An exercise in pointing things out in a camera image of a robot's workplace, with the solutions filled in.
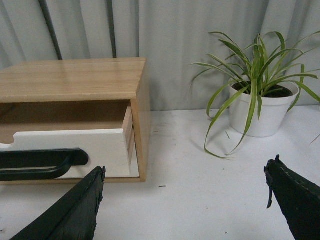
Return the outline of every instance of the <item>white flower pot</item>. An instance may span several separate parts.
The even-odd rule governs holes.
[[[291,82],[283,82],[279,85],[289,89],[293,93],[293,96],[279,98],[262,97],[259,121],[257,104],[250,129],[246,135],[252,137],[268,137],[278,131],[288,108],[299,93],[299,88]],[[237,90],[230,86],[229,92],[230,96],[233,96]],[[241,134],[245,131],[250,98],[250,95],[243,93],[230,106],[230,125]]]

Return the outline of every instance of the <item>drawer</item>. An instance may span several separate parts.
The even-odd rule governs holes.
[[[0,104],[0,152],[76,148],[89,161],[61,179],[83,178],[96,166],[108,178],[138,177],[130,101]]]

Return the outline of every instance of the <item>white drawer front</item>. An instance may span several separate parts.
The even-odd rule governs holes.
[[[107,177],[130,177],[128,146],[123,129],[17,132],[14,143],[0,143],[0,151],[80,148],[89,155],[85,166],[73,166],[63,179],[83,178],[96,166],[106,167]]]

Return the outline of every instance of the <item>wooden side panel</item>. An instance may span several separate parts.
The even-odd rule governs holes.
[[[147,178],[151,131],[150,93],[147,74],[147,65],[145,65],[136,93],[136,99],[131,100],[135,145],[141,182],[145,182]]]

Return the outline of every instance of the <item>soil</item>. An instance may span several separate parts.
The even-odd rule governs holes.
[[[232,88],[239,91],[240,89],[242,89],[242,86],[239,83],[236,83],[232,86]],[[288,88],[286,88],[284,86],[275,85],[270,88],[270,90],[276,90],[276,89],[281,89],[281,90],[273,91],[273,92],[265,95],[264,97],[265,98],[285,98],[285,97],[290,97],[290,96],[294,95],[292,93],[292,91],[290,91]]]

